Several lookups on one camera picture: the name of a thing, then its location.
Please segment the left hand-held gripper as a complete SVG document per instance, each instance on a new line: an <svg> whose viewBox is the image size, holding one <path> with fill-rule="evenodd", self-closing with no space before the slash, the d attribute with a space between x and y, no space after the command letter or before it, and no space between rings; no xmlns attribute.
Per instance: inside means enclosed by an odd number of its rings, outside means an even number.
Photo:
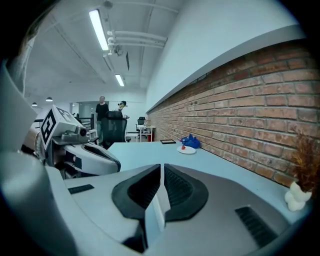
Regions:
<svg viewBox="0 0 320 256"><path fill-rule="evenodd" d="M121 170L120 161L104 147L87 143L87 129L71 113L56 105L43 119L40 135L46 165L55 167L55 152L65 152L64 159L58 163L65 179L109 175Z"/></svg>

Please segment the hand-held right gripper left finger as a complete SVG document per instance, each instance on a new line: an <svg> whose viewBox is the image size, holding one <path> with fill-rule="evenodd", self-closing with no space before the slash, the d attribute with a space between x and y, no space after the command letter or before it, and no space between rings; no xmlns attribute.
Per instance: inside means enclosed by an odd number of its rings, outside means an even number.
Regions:
<svg viewBox="0 0 320 256"><path fill-rule="evenodd" d="M78 206L107 235L138 253L148 248L146 214L160 188L159 164L66 179L64 184Z"/></svg>

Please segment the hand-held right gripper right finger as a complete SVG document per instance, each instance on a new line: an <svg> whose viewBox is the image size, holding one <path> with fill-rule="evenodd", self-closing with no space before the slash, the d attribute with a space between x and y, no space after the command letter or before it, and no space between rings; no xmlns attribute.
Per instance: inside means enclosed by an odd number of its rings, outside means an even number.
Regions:
<svg viewBox="0 0 320 256"><path fill-rule="evenodd" d="M152 256L273 256L290 240L285 217L235 181L165 164L164 186L170 209Z"/></svg>

